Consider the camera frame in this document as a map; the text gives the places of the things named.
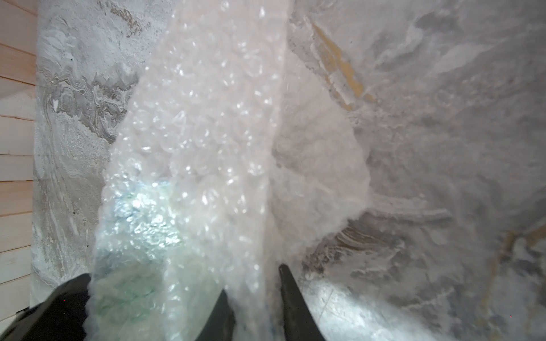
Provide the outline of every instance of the bubble wrap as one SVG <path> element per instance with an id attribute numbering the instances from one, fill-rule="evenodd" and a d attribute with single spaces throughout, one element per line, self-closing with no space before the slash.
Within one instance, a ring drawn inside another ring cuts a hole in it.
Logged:
<path id="1" fill-rule="evenodd" d="M 277 266 L 367 207 L 349 123 L 286 52 L 288 2 L 181 1 L 105 171 L 88 340 L 282 340 Z"/>

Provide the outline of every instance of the gray marble surface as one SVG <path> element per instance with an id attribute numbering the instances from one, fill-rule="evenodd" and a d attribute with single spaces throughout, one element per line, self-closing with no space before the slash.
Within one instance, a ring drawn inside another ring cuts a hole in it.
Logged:
<path id="1" fill-rule="evenodd" d="M 108 148 L 171 6 L 40 3 L 32 302 L 88 272 Z M 546 3 L 298 0 L 290 47 L 321 74 L 311 23 L 370 95 L 330 84 L 392 204 L 303 262 L 326 338 L 545 339 Z"/>

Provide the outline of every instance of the wooden panel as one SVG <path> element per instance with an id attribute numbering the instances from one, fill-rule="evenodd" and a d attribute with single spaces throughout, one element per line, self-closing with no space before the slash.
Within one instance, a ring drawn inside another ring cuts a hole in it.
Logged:
<path id="1" fill-rule="evenodd" d="M 32 181 L 0 182 L 0 216 L 32 212 Z"/>
<path id="2" fill-rule="evenodd" d="M 30 273 L 30 246 L 0 253 L 0 284 Z"/>
<path id="3" fill-rule="evenodd" d="M 15 320 L 15 315 L 0 321 L 0 334 L 2 334 L 9 327 L 9 325 L 11 325 L 13 320 Z"/>
<path id="4" fill-rule="evenodd" d="M 0 217 L 0 236 L 0 252 L 30 245 L 32 213 Z"/>
<path id="5" fill-rule="evenodd" d="M 36 54 L 35 15 L 0 1 L 0 44 Z"/>
<path id="6" fill-rule="evenodd" d="M 32 155 L 34 122 L 0 116 L 0 155 Z"/>
<path id="7" fill-rule="evenodd" d="M 36 87 L 0 78 L 0 116 L 34 119 Z"/>
<path id="8" fill-rule="evenodd" d="M 34 15 L 38 15 L 38 0 L 4 0 L 7 3 L 15 5 L 19 8 L 29 11 Z"/>
<path id="9" fill-rule="evenodd" d="M 36 84 L 36 56 L 0 45 L 0 76 Z"/>
<path id="10" fill-rule="evenodd" d="M 0 155 L 0 181 L 32 180 L 31 156 Z"/>
<path id="11" fill-rule="evenodd" d="M 30 275 L 0 284 L 0 319 L 12 316 L 28 307 Z"/>

